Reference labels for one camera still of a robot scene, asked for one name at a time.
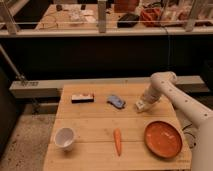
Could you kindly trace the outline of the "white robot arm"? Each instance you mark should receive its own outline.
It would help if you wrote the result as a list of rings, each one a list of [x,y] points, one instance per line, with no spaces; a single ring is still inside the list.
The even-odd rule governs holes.
[[[135,103],[138,112],[149,110],[162,95],[166,96],[197,128],[191,171],[213,171],[213,110],[190,97],[175,86],[174,72],[156,72],[149,87]]]

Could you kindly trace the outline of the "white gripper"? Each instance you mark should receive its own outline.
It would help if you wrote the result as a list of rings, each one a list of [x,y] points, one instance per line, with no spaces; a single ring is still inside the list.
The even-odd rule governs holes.
[[[152,96],[142,96],[135,103],[135,106],[138,112],[144,112],[149,110],[156,102],[157,102],[157,99]]]

